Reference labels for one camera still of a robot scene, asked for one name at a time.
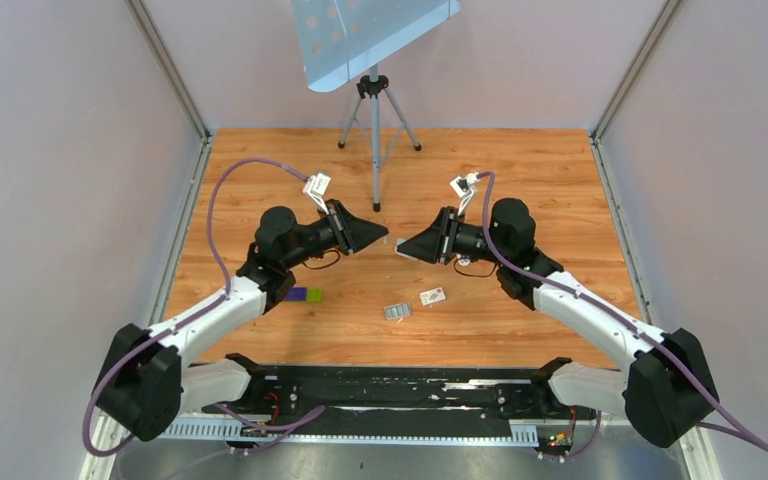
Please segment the white staple box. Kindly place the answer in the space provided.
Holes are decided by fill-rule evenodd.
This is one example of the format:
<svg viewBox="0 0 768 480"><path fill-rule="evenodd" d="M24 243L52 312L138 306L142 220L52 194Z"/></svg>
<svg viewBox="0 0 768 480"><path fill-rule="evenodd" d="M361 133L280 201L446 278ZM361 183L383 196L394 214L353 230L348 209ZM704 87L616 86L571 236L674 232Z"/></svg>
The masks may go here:
<svg viewBox="0 0 768 480"><path fill-rule="evenodd" d="M446 299L446 294L441 287L423 291L419 294L419 299L423 307L442 302Z"/></svg>

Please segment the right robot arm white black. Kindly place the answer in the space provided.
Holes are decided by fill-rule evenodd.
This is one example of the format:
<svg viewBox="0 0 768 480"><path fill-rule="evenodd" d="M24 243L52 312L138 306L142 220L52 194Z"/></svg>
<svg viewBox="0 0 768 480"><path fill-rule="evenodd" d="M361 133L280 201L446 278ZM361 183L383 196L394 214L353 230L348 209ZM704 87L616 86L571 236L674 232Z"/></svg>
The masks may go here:
<svg viewBox="0 0 768 480"><path fill-rule="evenodd" d="M531 403L544 417L570 407L619 416L651 444L666 448L713 413L719 395L698 338L665 332L605 303L535 242L526 204L495 202L487 226L465 222L454 207L401 242L403 256L448 264L457 257L496 265L502 290L532 311L574 330L610 358L614 369L556 358L537 374Z"/></svg>

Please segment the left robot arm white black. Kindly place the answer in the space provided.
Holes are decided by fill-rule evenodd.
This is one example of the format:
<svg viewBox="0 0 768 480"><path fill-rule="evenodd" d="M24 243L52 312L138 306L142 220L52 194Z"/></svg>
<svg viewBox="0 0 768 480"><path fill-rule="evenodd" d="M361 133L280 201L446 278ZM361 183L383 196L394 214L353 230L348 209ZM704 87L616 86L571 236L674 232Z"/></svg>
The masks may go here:
<svg viewBox="0 0 768 480"><path fill-rule="evenodd" d="M115 335L91 396L91 405L133 436L150 441L183 413L230 401L258 411L266 386L255 365L239 354L210 364L198 357L237 327L285 299L296 283L293 268L335 250L355 254L388 235L386 226L351 214L329 199L316 221L298 222L285 206L266 210L246 261L228 283L182 314L150 328L134 324Z"/></svg>

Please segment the purple green toy brick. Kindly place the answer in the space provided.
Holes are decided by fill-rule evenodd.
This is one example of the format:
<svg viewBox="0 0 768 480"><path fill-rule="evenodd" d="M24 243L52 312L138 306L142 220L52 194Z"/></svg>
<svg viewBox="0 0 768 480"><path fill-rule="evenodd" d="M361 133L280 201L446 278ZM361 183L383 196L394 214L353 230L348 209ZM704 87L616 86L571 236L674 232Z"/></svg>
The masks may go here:
<svg viewBox="0 0 768 480"><path fill-rule="evenodd" d="M288 302L319 303L323 300L323 292L319 288L292 287L284 297Z"/></svg>

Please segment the grey tripod stand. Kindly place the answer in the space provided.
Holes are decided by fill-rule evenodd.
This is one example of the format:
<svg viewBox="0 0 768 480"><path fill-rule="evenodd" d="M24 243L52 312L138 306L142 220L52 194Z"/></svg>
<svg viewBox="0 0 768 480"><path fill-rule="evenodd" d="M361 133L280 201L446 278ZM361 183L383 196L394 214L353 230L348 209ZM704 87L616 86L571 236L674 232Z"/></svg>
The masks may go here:
<svg viewBox="0 0 768 480"><path fill-rule="evenodd" d="M372 208L376 213L381 211L381 168L392 153L400 136L403 133L406 133L415 151L421 151L423 149L422 143L408 121L395 95L390 91L389 84L389 78L380 73L378 64L373 64L368 69L368 73L358 79L355 84L358 96L337 143L339 149L344 149L354 127L361 132L362 136L367 141L371 152L373 184ZM387 146L384 146L382 142L381 96L385 97L399 120L396 134ZM371 124L368 128L364 127L358 116L360 107L364 101L367 101L370 105Z"/></svg>

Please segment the light blue perforated board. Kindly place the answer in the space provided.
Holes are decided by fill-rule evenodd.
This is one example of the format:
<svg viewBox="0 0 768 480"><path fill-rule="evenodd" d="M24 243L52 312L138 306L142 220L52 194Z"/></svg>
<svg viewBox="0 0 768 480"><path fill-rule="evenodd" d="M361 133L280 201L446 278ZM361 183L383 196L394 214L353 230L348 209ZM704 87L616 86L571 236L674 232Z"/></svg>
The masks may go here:
<svg viewBox="0 0 768 480"><path fill-rule="evenodd" d="M307 87L336 90L461 10L456 0L293 1Z"/></svg>

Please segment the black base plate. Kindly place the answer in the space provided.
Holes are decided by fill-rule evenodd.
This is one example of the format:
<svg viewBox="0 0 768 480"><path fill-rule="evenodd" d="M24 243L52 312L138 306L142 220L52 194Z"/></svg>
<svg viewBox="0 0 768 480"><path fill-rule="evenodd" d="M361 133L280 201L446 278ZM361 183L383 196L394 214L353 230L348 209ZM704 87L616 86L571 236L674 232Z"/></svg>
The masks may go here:
<svg viewBox="0 0 768 480"><path fill-rule="evenodd" d="M324 412L306 434L507 436L511 423L567 429L590 421L583 407L548 406L531 368L264 364L235 413L277 424Z"/></svg>

